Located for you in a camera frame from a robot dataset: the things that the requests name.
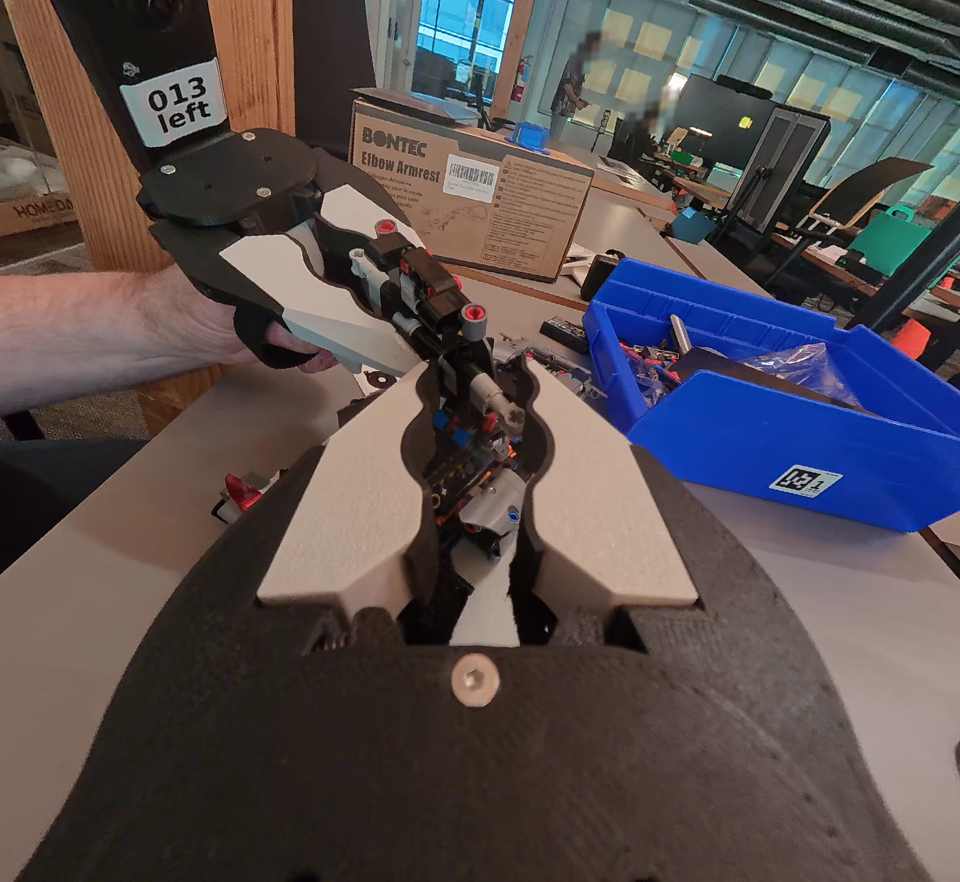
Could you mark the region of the clear plastic bags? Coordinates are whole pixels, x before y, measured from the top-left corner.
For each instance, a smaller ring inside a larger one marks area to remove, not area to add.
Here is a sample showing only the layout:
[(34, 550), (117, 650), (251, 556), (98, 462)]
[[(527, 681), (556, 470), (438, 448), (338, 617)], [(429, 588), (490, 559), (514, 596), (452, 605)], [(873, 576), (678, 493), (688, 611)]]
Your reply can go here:
[(838, 405), (864, 410), (824, 342), (751, 355), (738, 358), (737, 361), (766, 375), (826, 396)]

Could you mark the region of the small black flat box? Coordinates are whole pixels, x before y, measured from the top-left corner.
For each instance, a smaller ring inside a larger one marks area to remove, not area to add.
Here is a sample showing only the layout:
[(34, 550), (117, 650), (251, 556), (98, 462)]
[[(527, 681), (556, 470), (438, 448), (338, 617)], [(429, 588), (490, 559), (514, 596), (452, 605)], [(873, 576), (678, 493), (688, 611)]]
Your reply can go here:
[(555, 316), (540, 324), (539, 333), (576, 354), (590, 353), (589, 339), (582, 325)]

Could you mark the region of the brown cardboard box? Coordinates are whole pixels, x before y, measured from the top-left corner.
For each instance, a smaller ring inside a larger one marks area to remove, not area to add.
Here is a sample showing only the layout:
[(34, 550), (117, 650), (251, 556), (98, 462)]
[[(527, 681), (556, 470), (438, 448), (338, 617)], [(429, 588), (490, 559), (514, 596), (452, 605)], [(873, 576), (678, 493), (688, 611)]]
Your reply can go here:
[(479, 129), (463, 106), (376, 88), (354, 93), (350, 162), (378, 180), (434, 256), (557, 280), (592, 168)]
[(1, 139), (1, 237), (76, 221), (59, 161)]

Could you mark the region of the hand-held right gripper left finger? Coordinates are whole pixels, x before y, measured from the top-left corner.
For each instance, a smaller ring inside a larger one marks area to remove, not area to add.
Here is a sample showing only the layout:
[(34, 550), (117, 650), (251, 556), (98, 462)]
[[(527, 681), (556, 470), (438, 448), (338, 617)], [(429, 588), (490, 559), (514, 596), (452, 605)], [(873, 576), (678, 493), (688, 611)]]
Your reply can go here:
[(420, 362), (330, 437), (258, 600), (340, 611), (431, 600), (439, 562), (423, 467), (433, 450), (435, 376)]

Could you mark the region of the person's left hand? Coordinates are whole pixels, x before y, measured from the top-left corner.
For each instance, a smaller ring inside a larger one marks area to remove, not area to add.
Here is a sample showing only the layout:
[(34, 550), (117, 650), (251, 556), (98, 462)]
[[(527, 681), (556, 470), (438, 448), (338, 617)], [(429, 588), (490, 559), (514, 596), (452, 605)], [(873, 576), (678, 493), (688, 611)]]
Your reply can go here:
[(175, 266), (159, 274), (158, 285), (160, 326), (182, 357), (222, 365), (252, 359), (236, 334), (234, 306), (207, 298)]

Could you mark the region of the small black lego assembly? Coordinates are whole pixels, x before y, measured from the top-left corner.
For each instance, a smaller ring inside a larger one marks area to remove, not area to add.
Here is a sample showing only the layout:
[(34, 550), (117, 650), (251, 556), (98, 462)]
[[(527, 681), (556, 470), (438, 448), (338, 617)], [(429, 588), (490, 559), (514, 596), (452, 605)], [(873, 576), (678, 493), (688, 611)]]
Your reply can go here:
[(368, 306), (393, 323), (421, 357), (438, 363), (459, 414), (471, 409), (487, 432), (498, 429), (510, 440), (519, 439), (525, 413), (498, 384), (486, 309), (401, 227), (394, 217), (376, 215), (371, 238), (349, 253)]

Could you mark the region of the wooden chair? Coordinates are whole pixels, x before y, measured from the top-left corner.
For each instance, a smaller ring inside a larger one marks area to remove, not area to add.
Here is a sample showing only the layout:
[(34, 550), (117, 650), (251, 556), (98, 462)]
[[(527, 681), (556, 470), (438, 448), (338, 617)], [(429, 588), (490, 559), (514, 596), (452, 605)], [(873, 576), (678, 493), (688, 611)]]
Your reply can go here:
[(898, 157), (882, 159), (833, 186), (808, 213), (813, 224), (831, 231), (857, 223), (894, 185), (930, 170), (933, 166)]

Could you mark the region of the person's left forearm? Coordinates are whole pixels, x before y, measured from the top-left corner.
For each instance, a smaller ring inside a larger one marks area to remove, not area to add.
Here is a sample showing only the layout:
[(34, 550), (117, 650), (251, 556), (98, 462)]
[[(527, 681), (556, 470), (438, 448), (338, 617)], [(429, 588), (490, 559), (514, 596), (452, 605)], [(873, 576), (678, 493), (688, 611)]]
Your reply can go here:
[(6, 276), (1, 412), (8, 415), (174, 374), (186, 359), (151, 318), (162, 275)]

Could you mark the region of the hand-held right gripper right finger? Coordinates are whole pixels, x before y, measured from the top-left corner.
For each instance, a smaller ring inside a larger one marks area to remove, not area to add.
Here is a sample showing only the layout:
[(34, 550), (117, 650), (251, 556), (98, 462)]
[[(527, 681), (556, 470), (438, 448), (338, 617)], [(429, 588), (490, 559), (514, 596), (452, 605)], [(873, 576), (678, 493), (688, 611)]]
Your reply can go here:
[(554, 614), (694, 605), (697, 589), (627, 438), (537, 361), (525, 367), (529, 429), (544, 427), (547, 443), (523, 510), (539, 557), (534, 593)]

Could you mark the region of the green bag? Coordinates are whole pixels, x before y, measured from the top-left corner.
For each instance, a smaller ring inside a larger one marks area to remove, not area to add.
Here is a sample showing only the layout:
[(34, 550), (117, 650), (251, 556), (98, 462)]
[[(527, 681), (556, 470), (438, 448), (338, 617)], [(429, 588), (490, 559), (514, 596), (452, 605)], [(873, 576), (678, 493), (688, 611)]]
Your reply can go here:
[(890, 278), (916, 251), (932, 228), (918, 220), (913, 209), (894, 205), (875, 215), (860, 232), (847, 252), (861, 253), (862, 262), (871, 270)]

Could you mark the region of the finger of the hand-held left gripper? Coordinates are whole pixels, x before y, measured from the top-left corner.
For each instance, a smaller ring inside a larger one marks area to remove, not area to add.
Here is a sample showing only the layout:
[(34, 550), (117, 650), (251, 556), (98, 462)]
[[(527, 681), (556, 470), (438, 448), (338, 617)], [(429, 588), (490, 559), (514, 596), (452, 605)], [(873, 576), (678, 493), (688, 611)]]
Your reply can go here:
[(401, 280), (401, 258), (426, 247), (398, 216), (351, 186), (323, 196), (314, 221), (322, 279), (313, 294), (317, 315), (420, 315), (423, 297)]
[(246, 237), (220, 254), (279, 304), (292, 334), (329, 351), (349, 371), (405, 376), (422, 364), (397, 328), (364, 309), (354, 292), (314, 274), (290, 236)]

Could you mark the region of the black monitor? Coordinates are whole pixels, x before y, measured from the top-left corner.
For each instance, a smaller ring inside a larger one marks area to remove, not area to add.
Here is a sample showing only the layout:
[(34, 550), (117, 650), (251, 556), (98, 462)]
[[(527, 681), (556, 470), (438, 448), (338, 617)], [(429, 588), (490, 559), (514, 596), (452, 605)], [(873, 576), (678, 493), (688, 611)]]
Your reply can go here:
[(710, 134), (699, 153), (706, 162), (743, 170), (777, 105), (769, 98), (739, 93), (697, 74), (681, 89), (668, 133), (673, 129)]

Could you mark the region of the large grey lego model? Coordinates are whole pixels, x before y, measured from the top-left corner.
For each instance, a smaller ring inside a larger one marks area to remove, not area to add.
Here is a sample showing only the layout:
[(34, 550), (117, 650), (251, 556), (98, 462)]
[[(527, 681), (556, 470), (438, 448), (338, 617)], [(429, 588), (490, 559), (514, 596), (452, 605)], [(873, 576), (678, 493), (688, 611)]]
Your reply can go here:
[[(604, 397), (582, 364), (542, 348), (528, 339), (502, 336), (491, 344), (498, 383), (511, 395), (516, 381), (510, 364), (534, 360), (589, 404)], [(433, 417), (435, 453), (426, 468), (435, 521), (441, 541), (453, 547), (467, 538), (492, 561), (503, 555), (522, 516), (531, 472), (521, 467), (521, 438), (510, 435), (496, 415), (459, 414), (452, 391), (440, 395)]]

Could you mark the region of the blue storage bin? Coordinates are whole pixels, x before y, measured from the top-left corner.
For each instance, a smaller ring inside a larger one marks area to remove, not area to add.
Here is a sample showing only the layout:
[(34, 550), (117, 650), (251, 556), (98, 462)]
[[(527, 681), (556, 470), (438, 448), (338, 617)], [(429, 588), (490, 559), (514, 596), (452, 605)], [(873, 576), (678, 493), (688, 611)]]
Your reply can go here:
[[(859, 409), (716, 370), (649, 407), (623, 346), (659, 345), (673, 315), (732, 360), (824, 344)], [(682, 480), (902, 532), (958, 512), (958, 390), (862, 326), (630, 259), (583, 326), (608, 418)]]

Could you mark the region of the black stand pole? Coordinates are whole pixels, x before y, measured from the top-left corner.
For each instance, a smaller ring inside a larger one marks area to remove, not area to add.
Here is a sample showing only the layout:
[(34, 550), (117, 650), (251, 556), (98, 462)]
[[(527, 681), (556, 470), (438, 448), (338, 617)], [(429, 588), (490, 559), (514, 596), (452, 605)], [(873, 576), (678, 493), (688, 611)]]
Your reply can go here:
[(879, 335), (917, 298), (938, 283), (959, 259), (959, 208), (947, 215), (904, 261), (878, 292), (846, 324)]

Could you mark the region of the wooden pillar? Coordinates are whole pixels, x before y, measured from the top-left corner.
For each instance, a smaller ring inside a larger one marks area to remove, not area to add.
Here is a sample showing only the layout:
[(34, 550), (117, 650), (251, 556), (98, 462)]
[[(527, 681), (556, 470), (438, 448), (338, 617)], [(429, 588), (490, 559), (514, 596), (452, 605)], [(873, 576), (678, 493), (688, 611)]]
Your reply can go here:
[[(94, 265), (138, 275), (154, 275), (175, 266), (149, 235), (147, 216), (137, 202), (137, 169), (50, 0), (6, 1), (31, 78), (39, 89), (39, 102), (80, 227), (92, 247)], [(238, 132), (270, 128), (292, 134), (292, 0), (208, 0), (208, 4), (230, 128)], [(159, 282), (155, 282), (149, 312), (162, 329), (160, 295)], [(247, 351), (251, 360), (235, 366), (258, 362), (256, 355)], [(197, 378), (205, 381), (214, 368), (234, 365), (185, 359), (174, 374), (131, 387), (150, 388)]]

